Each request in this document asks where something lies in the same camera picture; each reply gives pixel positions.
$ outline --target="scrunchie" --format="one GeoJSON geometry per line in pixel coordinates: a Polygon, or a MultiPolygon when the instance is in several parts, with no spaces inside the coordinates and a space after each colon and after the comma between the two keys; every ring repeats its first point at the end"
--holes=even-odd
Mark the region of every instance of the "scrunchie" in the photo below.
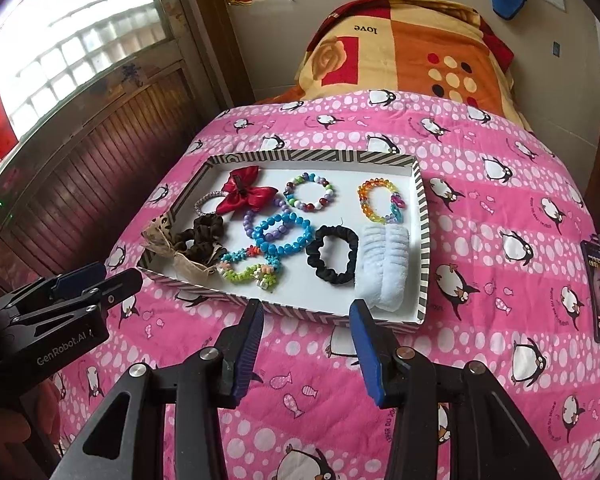
{"type": "Polygon", "coordinates": [[[182,252],[189,260],[208,265],[215,247],[224,236],[222,217],[215,213],[206,214],[193,221],[193,229],[185,229],[173,236],[173,248],[182,252]],[[191,247],[187,242],[193,240],[191,247]]]}
{"type": "Polygon", "coordinates": [[[356,272],[356,258],[358,255],[358,235],[351,229],[343,226],[322,226],[315,232],[315,240],[306,247],[307,259],[309,266],[315,269],[315,275],[325,282],[333,283],[333,285],[341,285],[350,282],[356,272]],[[327,267],[320,257],[320,248],[324,245],[325,236],[335,236],[341,238],[349,244],[349,263],[347,271],[337,273],[335,270],[327,267]]]}

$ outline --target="metal bolt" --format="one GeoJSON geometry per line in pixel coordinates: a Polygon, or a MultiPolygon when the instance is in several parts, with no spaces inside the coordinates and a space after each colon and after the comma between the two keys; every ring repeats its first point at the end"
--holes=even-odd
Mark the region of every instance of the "metal bolt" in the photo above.
{"type": "Polygon", "coordinates": [[[203,361],[213,361],[220,355],[220,351],[215,346],[207,346],[200,351],[200,359],[203,361]]]}
{"type": "Polygon", "coordinates": [[[395,349],[395,354],[403,361],[408,361],[416,357],[416,351],[410,346],[400,346],[395,349]]]}
{"type": "Polygon", "coordinates": [[[470,361],[469,362],[469,371],[472,374],[482,375],[487,371],[486,366],[480,361],[470,361]]]}
{"type": "Polygon", "coordinates": [[[132,377],[141,377],[146,372],[146,366],[142,363],[136,363],[129,368],[129,375],[132,377]]]}

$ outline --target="pink bedspread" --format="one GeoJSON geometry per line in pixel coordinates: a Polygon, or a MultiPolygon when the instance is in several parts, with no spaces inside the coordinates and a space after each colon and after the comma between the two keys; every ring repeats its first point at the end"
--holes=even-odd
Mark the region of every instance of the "pink bedspread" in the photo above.
{"type": "MultiPolygon", "coordinates": [[[[503,118],[384,91],[234,108],[196,137],[129,224],[109,259],[112,272],[136,264],[141,230],[208,155],[282,147],[417,155],[432,233],[429,304],[424,326],[398,339],[442,364],[483,361],[563,478],[593,478],[600,469],[600,345],[579,249],[593,225],[560,160],[503,118]]],[[[63,371],[65,441],[131,363],[179,363],[241,314],[226,302],[175,293],[145,279],[134,309],[110,313],[109,340],[63,371]]],[[[347,351],[336,348],[341,334],[332,344],[332,332],[266,315],[254,370],[262,382],[251,383],[237,411],[220,414],[232,478],[313,480],[320,454],[339,480],[384,475],[394,414],[374,406],[356,358],[337,355],[347,351]]],[[[173,411],[167,418],[165,478],[172,478],[173,411]]],[[[447,480],[450,444],[440,433],[438,472],[447,480]]]]}

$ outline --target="red bow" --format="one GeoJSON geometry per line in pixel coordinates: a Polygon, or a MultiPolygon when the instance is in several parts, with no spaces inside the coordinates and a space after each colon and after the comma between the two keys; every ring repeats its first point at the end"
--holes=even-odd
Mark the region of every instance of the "red bow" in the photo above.
{"type": "Polygon", "coordinates": [[[269,205],[278,190],[274,187],[251,187],[258,177],[257,166],[247,166],[229,173],[229,180],[222,186],[222,191],[229,194],[216,207],[216,213],[223,215],[243,206],[259,211],[269,205]]]}

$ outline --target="purple beaded bracelet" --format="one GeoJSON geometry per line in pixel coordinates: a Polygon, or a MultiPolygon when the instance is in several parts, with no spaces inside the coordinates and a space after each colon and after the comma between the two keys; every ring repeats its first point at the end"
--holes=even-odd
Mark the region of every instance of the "purple beaded bracelet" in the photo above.
{"type": "MultiPolygon", "coordinates": [[[[282,219],[282,215],[283,214],[289,214],[291,213],[291,208],[289,207],[289,204],[286,203],[286,200],[283,200],[281,198],[278,197],[274,197],[273,198],[273,205],[276,207],[281,207],[282,208],[282,213],[280,215],[280,219],[282,219]]],[[[253,217],[255,216],[255,212],[251,209],[249,209],[245,214],[244,214],[244,219],[242,221],[242,225],[244,226],[244,232],[246,233],[246,235],[249,238],[253,238],[253,217]]],[[[280,225],[277,229],[273,229],[273,231],[271,231],[270,233],[267,233],[265,235],[265,239],[267,240],[267,242],[271,242],[273,240],[277,240],[278,238],[280,238],[283,234],[285,234],[288,231],[288,228],[291,227],[293,225],[293,222],[287,222],[286,224],[283,223],[282,225],[280,225]]]]}

